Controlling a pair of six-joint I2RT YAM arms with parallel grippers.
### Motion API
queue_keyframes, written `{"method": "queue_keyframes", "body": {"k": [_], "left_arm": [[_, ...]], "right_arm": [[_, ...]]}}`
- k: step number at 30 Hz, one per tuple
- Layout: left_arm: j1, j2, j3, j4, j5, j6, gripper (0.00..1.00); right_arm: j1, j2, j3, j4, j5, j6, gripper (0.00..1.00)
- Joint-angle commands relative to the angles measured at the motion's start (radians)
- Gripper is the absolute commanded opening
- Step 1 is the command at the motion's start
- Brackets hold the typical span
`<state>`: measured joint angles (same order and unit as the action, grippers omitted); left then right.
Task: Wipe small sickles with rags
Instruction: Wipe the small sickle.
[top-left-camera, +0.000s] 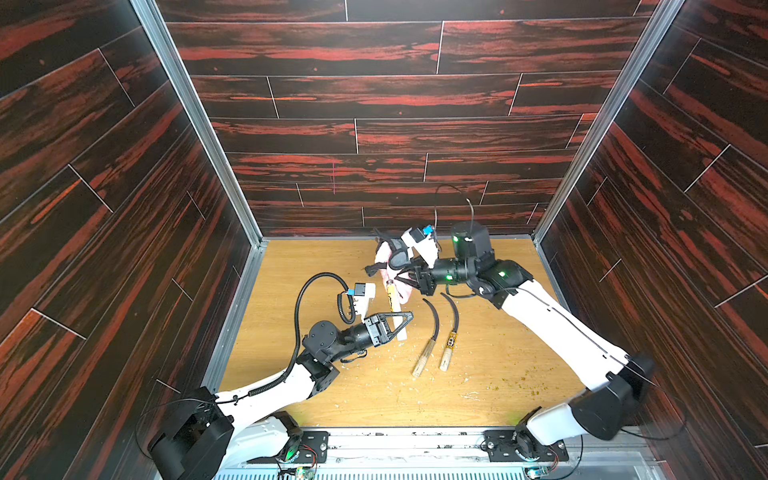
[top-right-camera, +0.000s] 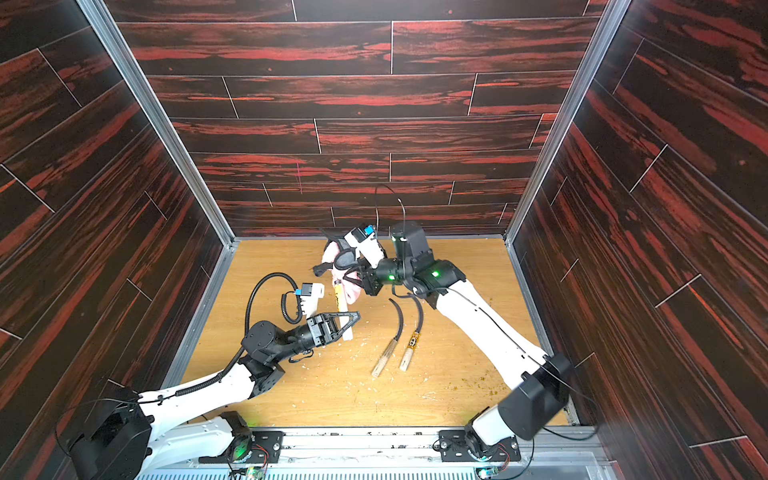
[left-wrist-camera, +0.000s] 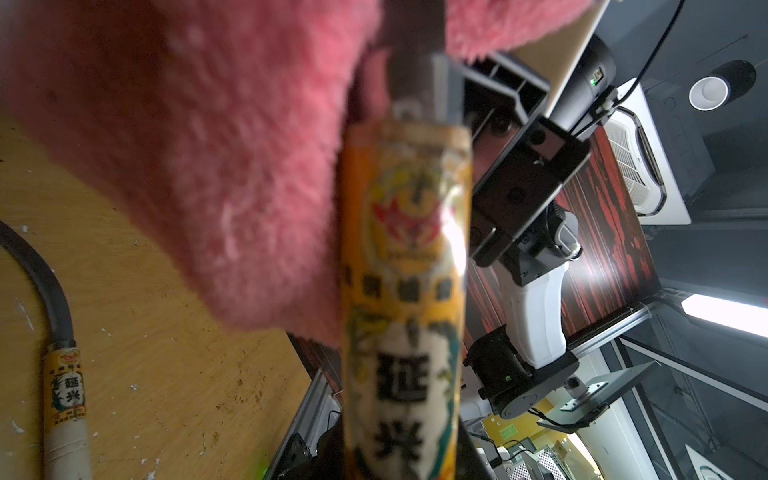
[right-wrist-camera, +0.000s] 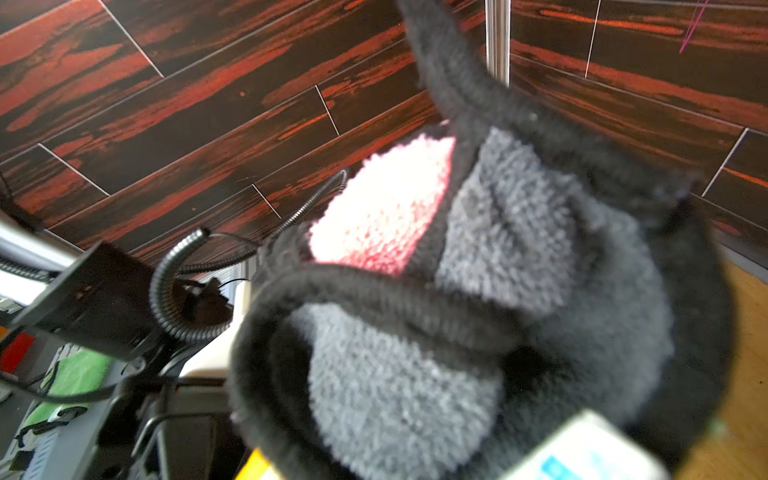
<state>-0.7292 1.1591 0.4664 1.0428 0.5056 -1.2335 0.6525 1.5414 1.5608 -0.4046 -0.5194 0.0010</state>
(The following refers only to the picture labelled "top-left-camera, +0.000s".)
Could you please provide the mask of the small sickle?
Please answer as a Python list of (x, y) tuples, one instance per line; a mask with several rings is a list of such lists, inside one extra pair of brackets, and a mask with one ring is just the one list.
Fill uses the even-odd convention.
[(393, 313), (396, 313), (396, 316), (392, 318), (394, 326), (395, 328), (399, 328), (403, 325), (404, 322), (404, 317), (399, 315), (399, 312), (402, 311), (400, 294), (398, 293), (397, 287), (393, 280), (387, 280), (385, 282), (385, 287), (387, 290), (390, 309)]
[(447, 302), (449, 303), (452, 311), (452, 316), (453, 316), (452, 328), (449, 332), (449, 336), (447, 338), (445, 348), (443, 350), (443, 354), (441, 357), (440, 365), (439, 365), (439, 369), (441, 371), (447, 372), (451, 365), (453, 353), (455, 350), (456, 340), (458, 337), (458, 330), (460, 326), (460, 315), (459, 315), (458, 307), (454, 302), (454, 300), (452, 299), (452, 297), (448, 293), (442, 293), (441, 296), (444, 299), (446, 299)]
[(412, 377), (414, 379), (419, 378), (422, 375), (423, 371), (425, 370), (425, 367), (434, 350), (434, 347), (436, 345), (439, 332), (440, 332), (440, 319), (439, 319), (439, 314), (437, 312), (437, 309), (435, 308), (433, 303), (430, 302), (429, 300), (423, 299), (423, 302), (427, 305), (427, 307), (429, 308), (432, 314), (433, 321), (434, 321), (434, 328), (433, 328), (432, 335), (429, 337), (429, 340), (426, 342), (412, 370)]

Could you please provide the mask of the pink rag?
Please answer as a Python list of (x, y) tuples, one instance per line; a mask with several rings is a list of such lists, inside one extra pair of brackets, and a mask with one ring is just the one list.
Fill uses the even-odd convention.
[(376, 231), (376, 235), (377, 249), (374, 263), (366, 266), (365, 272), (369, 277), (380, 273), (384, 287), (387, 280), (393, 280), (403, 306), (409, 301), (414, 287), (408, 283), (409, 277), (403, 280), (399, 275), (412, 271), (415, 266), (427, 267), (427, 264), (418, 256), (408, 258), (406, 246), (400, 239), (401, 235), (393, 236), (380, 231)]

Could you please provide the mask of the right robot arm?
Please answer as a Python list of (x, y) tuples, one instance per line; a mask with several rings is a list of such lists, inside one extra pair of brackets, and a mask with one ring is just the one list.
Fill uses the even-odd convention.
[(424, 296), (440, 285), (464, 284), (532, 331), (576, 374), (585, 387), (581, 394), (535, 409), (516, 425), (513, 445), (521, 458), (541, 460), (559, 441), (584, 435), (614, 439), (647, 395), (653, 360), (630, 356), (602, 338), (558, 304), (524, 267), (497, 258), (483, 225), (455, 225), (451, 243), (453, 257), (443, 258), (432, 226), (382, 236), (368, 271), (379, 271), (396, 286)]

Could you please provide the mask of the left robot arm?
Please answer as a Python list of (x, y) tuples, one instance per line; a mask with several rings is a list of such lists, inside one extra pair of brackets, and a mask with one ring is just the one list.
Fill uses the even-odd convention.
[[(396, 316), (402, 323), (391, 329)], [(276, 455), (290, 435), (273, 415), (326, 390), (339, 375), (337, 362), (389, 343), (413, 318), (410, 311), (376, 313), (345, 330), (318, 322), (290, 368), (237, 390), (216, 395), (200, 387), (161, 404), (167, 416), (147, 444), (149, 458), (163, 479), (212, 479), (222, 467)]]

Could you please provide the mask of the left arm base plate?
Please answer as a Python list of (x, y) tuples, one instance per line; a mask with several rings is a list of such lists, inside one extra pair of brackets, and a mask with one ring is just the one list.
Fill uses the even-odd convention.
[(288, 464), (324, 464), (328, 457), (329, 440), (330, 432), (324, 430), (303, 430), (300, 434), (291, 434), (276, 458)]

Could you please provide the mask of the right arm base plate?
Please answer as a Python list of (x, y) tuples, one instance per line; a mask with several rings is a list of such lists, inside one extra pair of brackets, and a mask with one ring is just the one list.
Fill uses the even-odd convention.
[(529, 433), (520, 433), (514, 429), (484, 431), (480, 449), (491, 462), (554, 463), (569, 460), (569, 453), (562, 441), (543, 445)]

